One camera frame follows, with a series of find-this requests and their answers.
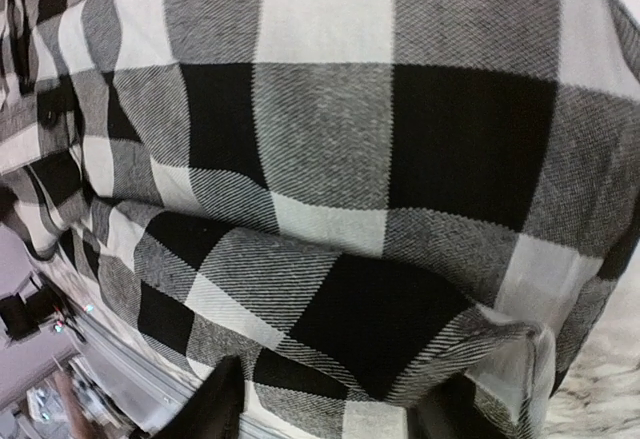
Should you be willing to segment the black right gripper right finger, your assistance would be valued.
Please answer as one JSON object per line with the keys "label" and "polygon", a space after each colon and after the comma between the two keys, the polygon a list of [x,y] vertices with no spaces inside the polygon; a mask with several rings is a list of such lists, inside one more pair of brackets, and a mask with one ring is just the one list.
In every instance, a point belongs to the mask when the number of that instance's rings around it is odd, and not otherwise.
{"label": "black right gripper right finger", "polygon": [[410,439],[489,439],[495,426],[474,405],[473,383],[442,383],[407,411]]}

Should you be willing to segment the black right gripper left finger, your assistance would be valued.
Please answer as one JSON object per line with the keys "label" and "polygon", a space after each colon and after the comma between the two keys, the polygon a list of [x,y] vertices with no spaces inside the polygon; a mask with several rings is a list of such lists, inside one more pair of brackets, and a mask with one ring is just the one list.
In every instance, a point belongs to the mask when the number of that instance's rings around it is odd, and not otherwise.
{"label": "black right gripper left finger", "polygon": [[158,439],[238,439],[245,406],[242,363],[224,357]]}

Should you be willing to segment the black white plaid shirt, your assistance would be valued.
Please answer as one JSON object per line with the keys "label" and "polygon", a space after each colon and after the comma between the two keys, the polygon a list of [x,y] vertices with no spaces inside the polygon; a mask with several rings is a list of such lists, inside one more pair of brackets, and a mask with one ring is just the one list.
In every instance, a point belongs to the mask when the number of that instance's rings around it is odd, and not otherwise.
{"label": "black white plaid shirt", "polygon": [[537,438],[639,241],[639,0],[1,0],[1,220],[287,438]]}

